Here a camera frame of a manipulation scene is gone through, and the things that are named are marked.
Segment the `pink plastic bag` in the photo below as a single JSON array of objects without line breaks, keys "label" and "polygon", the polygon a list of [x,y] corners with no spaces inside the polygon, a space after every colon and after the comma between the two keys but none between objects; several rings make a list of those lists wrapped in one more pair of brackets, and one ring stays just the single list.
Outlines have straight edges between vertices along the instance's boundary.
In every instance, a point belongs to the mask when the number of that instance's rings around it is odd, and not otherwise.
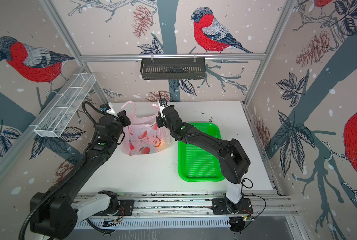
[{"label": "pink plastic bag", "polygon": [[121,150],[128,156],[149,155],[161,152],[171,145],[170,131],[157,126],[156,117],[159,113],[159,106],[152,104],[153,114],[147,117],[136,116],[136,104],[132,101],[126,102],[121,109],[132,106],[133,110],[126,114],[131,124],[125,128],[124,140],[120,144]]}]

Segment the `green plastic basket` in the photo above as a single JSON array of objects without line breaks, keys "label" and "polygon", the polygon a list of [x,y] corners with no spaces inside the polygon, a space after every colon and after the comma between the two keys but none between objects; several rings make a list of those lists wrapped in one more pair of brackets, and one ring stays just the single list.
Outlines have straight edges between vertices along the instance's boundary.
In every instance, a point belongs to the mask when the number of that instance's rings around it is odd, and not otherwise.
[{"label": "green plastic basket", "polygon": [[186,182],[220,182],[224,180],[220,162],[207,151],[178,142],[177,172]]}]

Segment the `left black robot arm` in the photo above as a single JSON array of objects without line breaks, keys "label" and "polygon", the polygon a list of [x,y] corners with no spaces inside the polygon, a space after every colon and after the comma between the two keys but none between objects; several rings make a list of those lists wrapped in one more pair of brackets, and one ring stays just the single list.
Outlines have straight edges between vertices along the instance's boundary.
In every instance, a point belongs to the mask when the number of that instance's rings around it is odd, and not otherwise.
[{"label": "left black robot arm", "polygon": [[114,113],[109,104],[96,112],[102,114],[94,124],[91,143],[83,159],[64,179],[46,193],[36,193],[30,200],[30,213],[24,220],[18,239],[25,238],[26,229],[56,239],[66,238],[78,222],[77,208],[72,203],[94,172],[113,154],[124,139],[124,129],[131,124],[125,110]]}]

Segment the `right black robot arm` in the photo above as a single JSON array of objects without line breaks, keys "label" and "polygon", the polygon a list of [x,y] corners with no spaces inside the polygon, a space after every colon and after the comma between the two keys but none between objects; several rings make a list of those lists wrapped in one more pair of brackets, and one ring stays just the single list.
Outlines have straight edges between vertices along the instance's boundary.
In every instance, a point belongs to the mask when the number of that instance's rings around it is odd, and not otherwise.
[{"label": "right black robot arm", "polygon": [[212,154],[219,160],[221,172],[228,181],[226,198],[230,204],[238,205],[243,199],[243,178],[251,161],[240,142],[218,139],[201,132],[193,125],[183,122],[174,106],[159,103],[157,126],[166,127],[178,142],[194,145]]}]

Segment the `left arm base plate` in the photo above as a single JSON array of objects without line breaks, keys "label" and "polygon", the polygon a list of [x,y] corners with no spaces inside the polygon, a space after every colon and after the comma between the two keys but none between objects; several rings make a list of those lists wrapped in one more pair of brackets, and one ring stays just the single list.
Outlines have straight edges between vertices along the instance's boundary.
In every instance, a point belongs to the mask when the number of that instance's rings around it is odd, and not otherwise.
[{"label": "left arm base plate", "polygon": [[93,217],[131,216],[134,200],[118,200],[117,203],[110,201],[107,209],[93,215]]}]

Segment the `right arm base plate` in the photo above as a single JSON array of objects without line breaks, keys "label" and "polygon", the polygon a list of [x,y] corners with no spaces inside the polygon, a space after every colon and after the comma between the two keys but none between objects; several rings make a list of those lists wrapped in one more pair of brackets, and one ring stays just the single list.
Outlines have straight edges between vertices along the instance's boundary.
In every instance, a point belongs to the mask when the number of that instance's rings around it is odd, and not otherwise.
[{"label": "right arm base plate", "polygon": [[210,209],[214,215],[252,215],[254,213],[251,200],[248,198],[241,198],[237,204],[227,198],[212,199]]}]

